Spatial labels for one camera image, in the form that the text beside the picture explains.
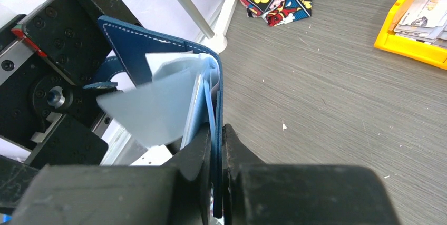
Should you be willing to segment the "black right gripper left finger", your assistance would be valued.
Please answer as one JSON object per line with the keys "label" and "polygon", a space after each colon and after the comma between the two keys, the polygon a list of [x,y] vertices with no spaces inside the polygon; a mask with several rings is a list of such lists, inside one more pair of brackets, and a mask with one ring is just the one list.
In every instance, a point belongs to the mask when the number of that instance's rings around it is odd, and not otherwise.
{"label": "black right gripper left finger", "polygon": [[208,125],[160,166],[46,166],[11,224],[208,224]]}

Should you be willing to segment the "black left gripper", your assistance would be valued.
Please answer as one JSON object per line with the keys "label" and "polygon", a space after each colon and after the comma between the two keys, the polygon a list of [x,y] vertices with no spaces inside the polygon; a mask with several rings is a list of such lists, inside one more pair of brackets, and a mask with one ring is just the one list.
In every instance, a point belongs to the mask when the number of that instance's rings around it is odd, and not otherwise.
{"label": "black left gripper", "polygon": [[132,24],[123,0],[47,0],[1,28],[1,138],[30,152],[1,156],[1,214],[12,214],[46,165],[99,165],[112,121],[98,96],[116,91],[120,63],[97,23]]}

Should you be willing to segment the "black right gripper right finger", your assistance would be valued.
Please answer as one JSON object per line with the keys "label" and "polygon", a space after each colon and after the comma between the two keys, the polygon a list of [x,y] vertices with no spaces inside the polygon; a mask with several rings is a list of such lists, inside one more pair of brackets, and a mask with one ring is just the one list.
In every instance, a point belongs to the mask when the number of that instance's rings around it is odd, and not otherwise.
{"label": "black right gripper right finger", "polygon": [[225,224],[399,224],[381,179],[369,168],[268,164],[222,129]]}

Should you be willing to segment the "navy leather card holder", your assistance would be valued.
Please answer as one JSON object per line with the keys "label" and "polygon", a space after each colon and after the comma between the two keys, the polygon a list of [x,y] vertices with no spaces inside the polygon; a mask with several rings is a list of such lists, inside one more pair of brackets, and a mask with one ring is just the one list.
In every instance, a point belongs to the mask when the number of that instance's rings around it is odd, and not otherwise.
{"label": "navy leather card holder", "polygon": [[200,127],[209,131],[213,215],[223,216],[222,116],[223,74],[219,55],[201,44],[101,16],[98,25],[115,55],[101,65],[93,84],[107,85],[126,73],[134,89],[97,98],[98,105],[137,141],[149,147],[181,139],[192,149]]}

